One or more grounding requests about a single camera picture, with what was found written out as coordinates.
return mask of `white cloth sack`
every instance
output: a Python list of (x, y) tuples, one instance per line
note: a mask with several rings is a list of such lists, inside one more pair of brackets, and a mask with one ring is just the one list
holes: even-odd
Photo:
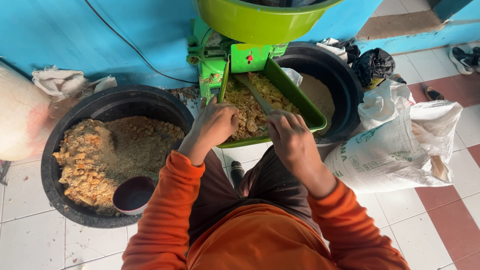
[(415, 104), (406, 84), (386, 79), (376, 88), (367, 91), (358, 112), (363, 130), (373, 129), (395, 119), (401, 111)]
[(47, 94), (56, 97), (55, 102), (69, 97), (75, 97), (80, 93), (85, 93), (85, 97), (97, 93), (103, 89), (117, 86), (115, 77), (105, 77), (93, 83), (90, 83), (82, 71), (78, 70), (59, 70), (55, 65), (44, 70), (35, 70), (32, 72), (32, 81)]
[[(448, 162), (461, 111), (460, 104), (444, 100), (406, 107), (393, 120), (337, 146), (324, 163), (357, 193), (453, 184)], [(412, 121), (434, 136), (422, 143), (445, 149), (442, 156), (430, 157), (413, 134)]]
[(330, 45), (335, 44), (335, 43), (338, 43), (338, 40), (329, 37), (328, 39), (323, 39), (322, 41), (317, 42), (317, 46), (331, 51), (332, 53), (336, 54), (338, 57), (340, 57), (346, 63), (347, 60), (348, 60), (348, 55), (347, 55), (347, 52), (345, 51), (345, 47), (339, 49), (339, 48), (330, 46)]

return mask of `black sneaker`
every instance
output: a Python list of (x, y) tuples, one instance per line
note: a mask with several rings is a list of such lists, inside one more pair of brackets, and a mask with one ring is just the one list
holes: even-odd
[(465, 53), (459, 47), (453, 47), (450, 53), (448, 54), (448, 56), (450, 57), (450, 60), (452, 60), (452, 62), (456, 65), (456, 69), (458, 69), (458, 72), (465, 75), (470, 75), (473, 73), (473, 70), (474, 70), (474, 67), (472, 67), (473, 55)]
[[(473, 47), (472, 48), (472, 53), (474, 57), (476, 57), (477, 61), (480, 61), (479, 60), (479, 57), (480, 57), (480, 47), (476, 46), (476, 47)], [(480, 73), (480, 62), (478, 63), (479, 64), (479, 67), (476, 69), (478, 73)]]
[(242, 168), (241, 163), (238, 161), (232, 161), (230, 169), (230, 177), (232, 179), (233, 188), (238, 192), (240, 182), (245, 175), (245, 170)]

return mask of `blue wall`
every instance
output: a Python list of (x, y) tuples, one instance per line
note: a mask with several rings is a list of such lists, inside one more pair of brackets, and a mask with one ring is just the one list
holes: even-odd
[[(344, 0), (327, 10), (299, 41), (355, 36), (382, 0)], [(185, 61), (186, 38), (195, 12), (189, 0), (90, 0), (98, 13), (160, 72), (197, 81)], [(119, 84), (183, 87), (164, 78), (116, 36), (83, 0), (4, 1), (0, 56), (25, 75), (56, 65), (82, 70), (92, 80), (107, 75)]]
[(355, 42), (362, 52), (382, 48), (393, 53), (409, 52), (480, 40), (480, 0), (473, 0), (450, 17), (439, 31)]

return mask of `black plastic basin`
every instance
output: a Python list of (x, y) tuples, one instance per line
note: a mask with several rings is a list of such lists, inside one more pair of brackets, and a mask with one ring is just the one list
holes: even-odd
[(73, 107), (55, 126), (42, 156), (42, 184), (48, 199), (66, 218), (78, 224), (94, 228), (118, 228), (137, 223), (140, 215), (111, 217), (98, 215), (83, 206), (76, 205), (64, 195), (60, 166), (52, 153), (60, 150), (63, 133), (83, 119), (103, 122), (130, 116), (146, 116), (172, 123), (187, 134), (192, 128), (193, 116), (188, 108), (173, 95), (153, 86), (117, 86), (98, 92)]
[(358, 127), (357, 108), (363, 102), (363, 90), (353, 70), (338, 56), (315, 44), (290, 42), (285, 54), (275, 61), (281, 67), (315, 77), (332, 94), (335, 105), (332, 125), (321, 138), (315, 138), (317, 145), (342, 141)]

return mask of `shoe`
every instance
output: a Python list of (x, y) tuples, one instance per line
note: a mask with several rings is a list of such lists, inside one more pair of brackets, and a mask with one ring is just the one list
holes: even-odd
[(233, 182), (233, 188), (238, 191), (240, 182), (245, 175), (245, 170), (242, 168), (241, 163), (238, 161), (232, 161), (232, 166), (230, 169), (230, 177)]
[[(473, 54), (474, 57), (477, 57), (477, 59), (478, 59), (478, 57), (480, 57), (480, 47), (478, 47), (478, 46), (473, 47), (471, 54)], [(477, 61), (479, 61), (479, 63), (478, 63), (478, 64), (479, 64), (479, 67), (476, 69), (476, 71), (477, 71), (478, 73), (480, 73), (480, 60), (477, 60)]]
[(435, 89), (433, 89), (432, 87), (425, 84), (422, 84), (421, 87), (423, 88), (423, 91), (428, 101), (445, 100), (444, 96), (439, 92), (435, 91)]
[(453, 47), (448, 54), (450, 60), (456, 65), (458, 72), (470, 75), (473, 73), (472, 55), (465, 53), (459, 47)]

